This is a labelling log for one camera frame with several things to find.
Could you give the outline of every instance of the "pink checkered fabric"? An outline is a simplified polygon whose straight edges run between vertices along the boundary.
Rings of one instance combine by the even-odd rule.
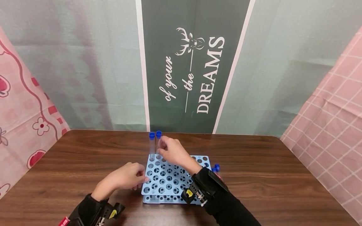
[[[362,225],[362,28],[281,140]]]

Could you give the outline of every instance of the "left hand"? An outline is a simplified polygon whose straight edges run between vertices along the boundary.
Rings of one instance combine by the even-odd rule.
[[[141,188],[142,184],[149,181],[145,176],[145,167],[139,163],[127,163],[121,168],[111,172],[100,181],[92,193],[97,201],[107,199],[117,189]]]

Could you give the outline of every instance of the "brown table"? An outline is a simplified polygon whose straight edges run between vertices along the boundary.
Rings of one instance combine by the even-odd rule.
[[[230,191],[263,226],[357,225],[276,137],[166,135],[219,163]],[[145,165],[148,151],[145,132],[70,131],[0,200],[0,225],[58,225],[108,173]],[[126,210],[107,225],[216,225],[200,206],[143,204],[140,190],[118,191],[116,201]]]

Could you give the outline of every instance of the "wrist device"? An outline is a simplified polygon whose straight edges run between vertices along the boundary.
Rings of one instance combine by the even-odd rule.
[[[192,177],[192,184],[189,188],[184,188],[181,197],[190,204],[197,197],[201,206],[204,206],[208,201],[214,199],[217,191],[229,192],[226,184],[208,168],[203,167],[197,174]]]
[[[106,219],[117,219],[126,207],[118,202],[112,206],[108,200],[98,202],[88,194],[73,210],[69,222],[60,226],[102,226]]]

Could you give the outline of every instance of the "yellow clip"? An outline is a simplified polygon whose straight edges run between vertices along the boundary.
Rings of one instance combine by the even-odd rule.
[[[111,215],[109,216],[109,219],[113,218],[117,214],[117,210],[113,210]]]
[[[187,189],[186,194],[189,195],[189,198],[194,195],[190,189]]]

